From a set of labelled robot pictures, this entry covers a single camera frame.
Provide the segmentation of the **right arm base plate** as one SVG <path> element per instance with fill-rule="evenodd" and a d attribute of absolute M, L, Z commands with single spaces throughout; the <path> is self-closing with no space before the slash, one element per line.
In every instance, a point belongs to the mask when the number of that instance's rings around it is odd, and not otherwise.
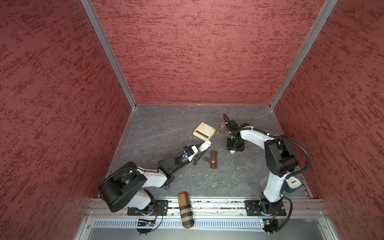
<path fill-rule="evenodd" d="M 280 217 L 287 215 L 282 200 L 275 203 L 270 203 L 267 200 L 246 200 L 244 203 L 247 216 Z"/>

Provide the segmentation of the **white pill bottle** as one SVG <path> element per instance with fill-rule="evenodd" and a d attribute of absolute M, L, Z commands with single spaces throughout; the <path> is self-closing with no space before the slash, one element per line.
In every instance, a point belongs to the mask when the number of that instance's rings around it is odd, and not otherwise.
<path fill-rule="evenodd" d="M 199 151 L 204 152 L 211 146 L 211 141 L 207 140 L 199 146 Z"/>

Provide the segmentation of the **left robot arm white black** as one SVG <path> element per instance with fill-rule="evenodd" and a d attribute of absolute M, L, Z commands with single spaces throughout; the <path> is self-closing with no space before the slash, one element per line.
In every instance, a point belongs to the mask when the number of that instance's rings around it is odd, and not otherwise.
<path fill-rule="evenodd" d="M 211 146 L 210 141 L 184 146 L 181 155 L 164 155 L 157 169 L 145 169 L 128 162 L 99 184 L 100 198 L 112 213 L 134 208 L 149 215 L 155 211 L 156 200 L 147 188 L 168 187 L 174 173 L 190 163 L 195 165 Z"/>

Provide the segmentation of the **brown weekly pill organizer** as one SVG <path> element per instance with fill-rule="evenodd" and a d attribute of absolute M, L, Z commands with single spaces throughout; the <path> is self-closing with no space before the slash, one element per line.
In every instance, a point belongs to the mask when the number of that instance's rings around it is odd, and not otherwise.
<path fill-rule="evenodd" d="M 210 157 L 206 157 L 205 161 L 210 163 L 210 168 L 216 170 L 218 168 L 218 152 L 212 150 Z"/>

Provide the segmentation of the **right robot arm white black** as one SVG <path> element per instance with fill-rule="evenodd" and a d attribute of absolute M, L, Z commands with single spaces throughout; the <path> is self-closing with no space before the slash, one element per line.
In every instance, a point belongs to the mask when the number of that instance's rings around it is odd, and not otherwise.
<path fill-rule="evenodd" d="M 249 124 L 237 124 L 224 117 L 226 127 L 231 135 L 227 139 L 227 149 L 233 154 L 245 149 L 248 141 L 265 151 L 269 177 L 266 188 L 260 195 L 259 212 L 270 216 L 280 209 L 287 176 L 299 164 L 295 157 L 292 143 L 284 140 L 284 136 L 273 137 L 271 134 L 253 128 Z"/>

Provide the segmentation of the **clear amber pill bottle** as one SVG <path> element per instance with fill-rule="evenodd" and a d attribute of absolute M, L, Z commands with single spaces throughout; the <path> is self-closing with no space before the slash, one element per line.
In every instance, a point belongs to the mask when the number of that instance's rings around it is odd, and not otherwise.
<path fill-rule="evenodd" d="M 226 122 L 221 122 L 219 127 L 219 133 L 225 134 L 227 132 Z"/>

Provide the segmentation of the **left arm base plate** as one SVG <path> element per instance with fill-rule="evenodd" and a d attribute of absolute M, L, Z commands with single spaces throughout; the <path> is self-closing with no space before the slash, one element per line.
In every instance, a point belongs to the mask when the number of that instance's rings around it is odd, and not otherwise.
<path fill-rule="evenodd" d="M 150 202 L 150 204 L 145 207 L 143 210 L 139 210 L 137 208 L 128 207 L 127 215 L 128 216 L 166 216 L 168 212 L 168 200 L 154 200 Z"/>

